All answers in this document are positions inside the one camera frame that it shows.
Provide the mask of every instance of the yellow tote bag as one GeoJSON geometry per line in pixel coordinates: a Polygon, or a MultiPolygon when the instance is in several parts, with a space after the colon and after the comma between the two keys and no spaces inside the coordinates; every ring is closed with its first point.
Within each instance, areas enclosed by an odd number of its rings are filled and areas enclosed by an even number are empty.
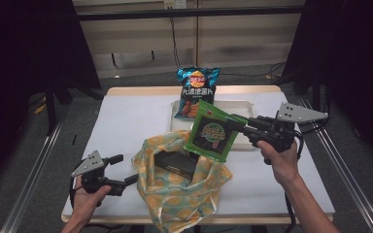
{"type": "Polygon", "coordinates": [[[192,181],[154,166],[154,157],[163,150],[187,156],[184,144],[188,137],[189,131],[180,130],[149,138],[132,158],[139,174],[138,191],[161,232],[181,232],[213,214],[220,187],[232,178],[224,164],[205,156],[199,157],[192,181]]]}

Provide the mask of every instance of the forearm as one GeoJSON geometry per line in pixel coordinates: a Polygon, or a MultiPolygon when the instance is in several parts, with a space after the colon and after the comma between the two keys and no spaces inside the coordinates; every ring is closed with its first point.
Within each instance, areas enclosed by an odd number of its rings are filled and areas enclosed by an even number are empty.
{"type": "Polygon", "coordinates": [[[86,222],[71,216],[69,221],[63,227],[61,233],[79,233],[86,226],[86,222]]]}
{"type": "Polygon", "coordinates": [[[305,232],[338,232],[300,176],[283,188],[305,232]]]}

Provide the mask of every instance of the white tray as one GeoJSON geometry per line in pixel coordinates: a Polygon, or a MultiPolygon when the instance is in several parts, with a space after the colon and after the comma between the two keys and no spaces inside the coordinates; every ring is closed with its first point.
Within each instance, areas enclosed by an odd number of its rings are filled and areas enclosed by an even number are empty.
{"type": "MultiPolygon", "coordinates": [[[[214,106],[216,106],[217,108],[229,114],[236,114],[242,117],[255,117],[254,104],[248,101],[216,100],[214,101],[214,106]]],[[[171,115],[170,115],[170,120],[169,120],[169,131],[170,132],[181,130],[181,129],[190,130],[191,126],[193,125],[193,122],[195,121],[194,117],[175,118],[174,115],[178,112],[179,108],[180,108],[179,100],[171,104],[171,115]]],[[[239,133],[231,149],[232,150],[253,150],[254,147],[246,136],[244,136],[242,133],[239,133]]]]}

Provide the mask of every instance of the wall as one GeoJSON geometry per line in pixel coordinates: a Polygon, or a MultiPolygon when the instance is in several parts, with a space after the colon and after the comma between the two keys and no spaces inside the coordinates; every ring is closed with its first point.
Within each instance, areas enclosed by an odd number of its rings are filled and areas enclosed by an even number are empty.
{"type": "MultiPolygon", "coordinates": [[[[77,13],[145,11],[163,9],[163,1],[73,1],[77,13]]],[[[241,8],[262,6],[299,6],[304,1],[283,0],[188,0],[188,8],[241,8]]],[[[243,66],[272,64],[287,59],[299,21],[299,14],[236,17],[174,18],[176,45],[183,65],[243,66]]],[[[110,78],[117,70],[110,61],[119,53],[123,61],[130,53],[166,52],[173,56],[173,39],[169,18],[123,19],[81,22],[99,78],[110,78]]],[[[154,64],[144,63],[149,72],[174,70],[173,58],[154,64]]],[[[120,71],[126,64],[120,64],[120,71]]]]}

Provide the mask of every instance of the gray floor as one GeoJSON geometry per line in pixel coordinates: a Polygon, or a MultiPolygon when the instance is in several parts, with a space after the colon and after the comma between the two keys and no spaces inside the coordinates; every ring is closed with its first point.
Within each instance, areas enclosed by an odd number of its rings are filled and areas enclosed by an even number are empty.
{"type": "MultiPolygon", "coordinates": [[[[265,79],[264,76],[245,77],[239,75],[264,74],[269,72],[269,68],[270,65],[259,64],[222,67],[219,84],[270,84],[270,80],[265,79]]],[[[178,85],[174,71],[151,72],[150,74],[142,72],[144,71],[140,71],[136,76],[123,73],[118,79],[112,77],[101,79],[103,88],[100,92],[106,93],[108,88],[112,86],[178,85]]],[[[281,89],[290,103],[296,104],[298,102],[298,96],[293,93],[291,83],[282,85],[281,89]]],[[[68,195],[68,178],[73,167],[82,157],[101,105],[101,101],[87,97],[77,90],[71,89],[71,93],[75,98],[70,106],[65,108],[57,105],[59,113],[66,109],[64,112],[66,118],[56,142],[51,148],[46,164],[42,168],[42,173],[36,178],[38,182],[28,200],[28,205],[20,213],[21,219],[15,227],[15,231],[56,232],[63,226],[60,213],[68,195]]],[[[32,96],[31,101],[39,97],[40,95],[32,96]]],[[[306,94],[306,98],[311,98],[311,91],[306,94]]],[[[301,130],[307,130],[307,128],[308,126],[301,127],[301,130]]],[[[46,109],[37,115],[30,114],[19,133],[17,147],[14,148],[12,156],[1,168],[0,230],[47,140],[47,130],[46,109]]],[[[338,108],[336,101],[332,102],[331,117],[325,130],[342,154],[356,182],[373,207],[373,150],[364,139],[356,137],[355,127],[338,108]]],[[[346,188],[340,172],[329,159],[318,135],[316,133],[307,134],[305,141],[335,207],[334,223],[343,232],[373,232],[362,216],[361,210],[356,206],[356,200],[346,188]]],[[[128,228],[129,226],[125,226],[120,232],[127,232],[128,228]]],[[[268,230],[271,233],[284,232],[284,228],[283,225],[268,225],[268,230]]],[[[107,232],[107,230],[91,227],[84,232],[107,232]]],[[[302,232],[302,229],[297,226],[293,232],[302,232]]]]}

